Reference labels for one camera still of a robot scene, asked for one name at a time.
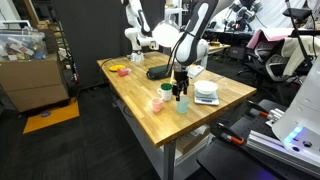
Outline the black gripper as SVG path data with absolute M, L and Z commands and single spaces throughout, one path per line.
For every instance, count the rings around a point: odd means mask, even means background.
M 188 70 L 185 66 L 178 63 L 173 65 L 174 86 L 172 87 L 172 94 L 176 100 L 180 100 L 180 93 L 182 88 L 182 95 L 188 94 L 189 78 L 187 76 Z

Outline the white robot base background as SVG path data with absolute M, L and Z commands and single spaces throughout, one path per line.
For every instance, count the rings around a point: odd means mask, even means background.
M 120 0 L 126 9 L 127 21 L 130 28 L 124 33 L 132 46 L 131 56 L 142 56 L 142 48 L 148 46 L 151 50 L 158 50 L 159 45 L 152 37 L 140 0 Z

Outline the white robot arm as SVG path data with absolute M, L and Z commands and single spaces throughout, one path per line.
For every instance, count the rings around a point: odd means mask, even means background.
M 180 100 L 181 93 L 187 94 L 189 86 L 187 67 L 204 59 L 208 54 L 208 43 L 202 39 L 207 26 L 216 14 L 233 2 L 234 0 L 199 0 L 195 5 L 191 18 L 172 52 L 175 79 L 172 93 L 177 101 Z

